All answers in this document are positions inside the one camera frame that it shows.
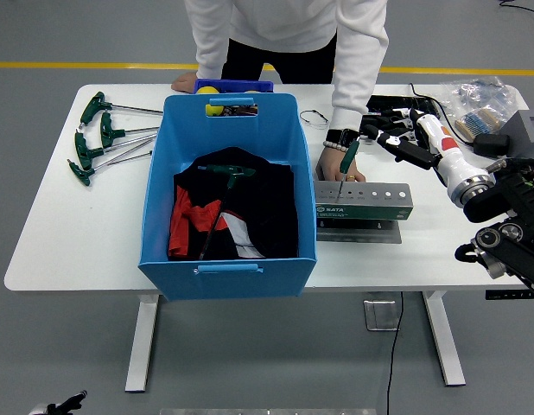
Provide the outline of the person's left hand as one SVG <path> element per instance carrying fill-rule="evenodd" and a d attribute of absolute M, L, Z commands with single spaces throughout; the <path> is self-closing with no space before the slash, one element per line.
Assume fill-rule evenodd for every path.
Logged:
<path fill-rule="evenodd" d="M 353 159 L 345 174 L 340 172 L 340 163 L 345 153 L 325 147 L 316 164 L 315 172 L 321 181 L 365 182 L 366 177 L 358 170 Z"/>

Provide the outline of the robot left hand black fingers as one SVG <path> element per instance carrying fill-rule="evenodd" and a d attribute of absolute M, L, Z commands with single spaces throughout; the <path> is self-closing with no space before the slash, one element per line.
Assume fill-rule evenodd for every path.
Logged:
<path fill-rule="evenodd" d="M 82 408 L 82 401 L 86 396 L 87 391 L 83 390 L 69 397 L 62 403 L 38 404 L 29 412 L 29 415 L 70 415 L 74 411 Z"/>

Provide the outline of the robot right hand white shell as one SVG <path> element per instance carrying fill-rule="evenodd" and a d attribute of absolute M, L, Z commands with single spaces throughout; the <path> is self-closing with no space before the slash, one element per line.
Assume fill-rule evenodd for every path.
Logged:
<path fill-rule="evenodd" d="M 363 132 L 398 161 L 406 161 L 422 169 L 435 168 L 449 190 L 457 188 L 468 178 L 469 167 L 456 141 L 433 114 L 410 109 L 407 115 L 413 126 L 427 137 L 427 149 L 373 125 L 367 124 Z"/>

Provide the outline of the person's right hand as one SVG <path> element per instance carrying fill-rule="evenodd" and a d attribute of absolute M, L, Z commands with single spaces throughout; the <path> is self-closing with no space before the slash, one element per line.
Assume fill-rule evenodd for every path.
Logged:
<path fill-rule="evenodd" d="M 196 72 L 187 72 L 178 76 L 172 83 L 171 89 L 176 92 L 193 93 L 194 84 L 198 79 Z"/>

